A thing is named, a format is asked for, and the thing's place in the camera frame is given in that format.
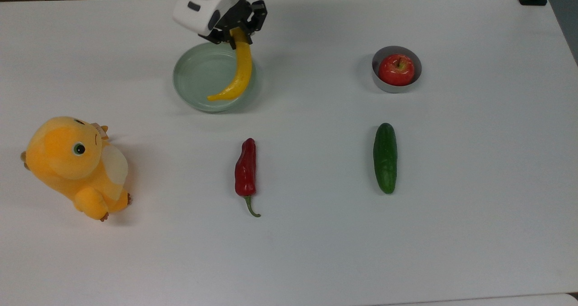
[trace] pepper stem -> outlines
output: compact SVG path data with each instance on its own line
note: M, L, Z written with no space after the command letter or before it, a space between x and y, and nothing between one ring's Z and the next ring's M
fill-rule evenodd
M247 208L249 209L249 212L254 216L254 217L261 217L260 213L254 213L252 208L251 208L251 195L246 195L243 198L245 198L245 201L247 202Z

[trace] yellow stuffed animal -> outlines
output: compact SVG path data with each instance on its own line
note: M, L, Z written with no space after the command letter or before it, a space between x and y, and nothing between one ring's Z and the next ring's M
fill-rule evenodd
M107 127L72 117L46 121L21 154L35 177L72 200L76 209L105 221L131 203L122 187L126 158L106 141Z

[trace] cucumber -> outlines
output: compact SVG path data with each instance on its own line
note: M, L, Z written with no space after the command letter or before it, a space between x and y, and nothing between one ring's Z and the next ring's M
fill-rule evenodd
M379 188L388 195L396 189L397 141L396 132L389 123L378 127L373 143L373 166Z

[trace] gray bowl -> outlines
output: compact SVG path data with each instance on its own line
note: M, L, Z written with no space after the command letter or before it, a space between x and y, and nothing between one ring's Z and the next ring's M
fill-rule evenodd
M411 82L409 84L407 84L405 86L390 85L390 84L384 82L383 80L379 79L379 76L378 76L379 65L382 63L383 59L385 59L386 57L388 57L390 55L394 55L396 53L400 53L401 55L406 55L407 57L409 57L409 59L411 59L411 61L413 61L413 67L415 68L415 74L413 75L413 79L411 80ZM384 92L388 92L388 93L405 92L421 76L420 58L417 57L417 55L415 55L415 53L413 53L409 49L406 49L405 47L402 47L402 46L387 46L387 47L384 47L383 49L380 49L373 56L373 61L371 62L371 66L373 69L373 72L371 73L371 75L373 76L373 81L375 82L375 84L378 86L379 89L381 89Z

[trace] light green plate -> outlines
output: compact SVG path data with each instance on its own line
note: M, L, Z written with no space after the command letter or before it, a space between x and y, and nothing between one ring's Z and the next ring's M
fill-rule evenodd
M203 43L184 53L175 65L173 85L190 106L205 112L221 112L248 103L256 92L258 71L252 64L251 80L244 93L233 100L209 101L227 87L237 70L237 56L228 43Z

